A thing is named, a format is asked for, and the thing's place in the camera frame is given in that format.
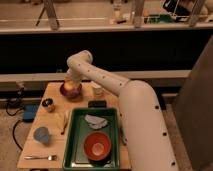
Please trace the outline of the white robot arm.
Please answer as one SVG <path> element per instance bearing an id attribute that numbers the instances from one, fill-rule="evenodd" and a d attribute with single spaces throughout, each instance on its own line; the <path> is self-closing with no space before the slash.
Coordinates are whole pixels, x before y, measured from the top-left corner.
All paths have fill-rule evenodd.
<path id="1" fill-rule="evenodd" d="M 87 77 L 118 97 L 132 171 L 179 171 L 169 133 L 154 89 L 92 65 L 83 50 L 67 59 L 69 79 Z"/>

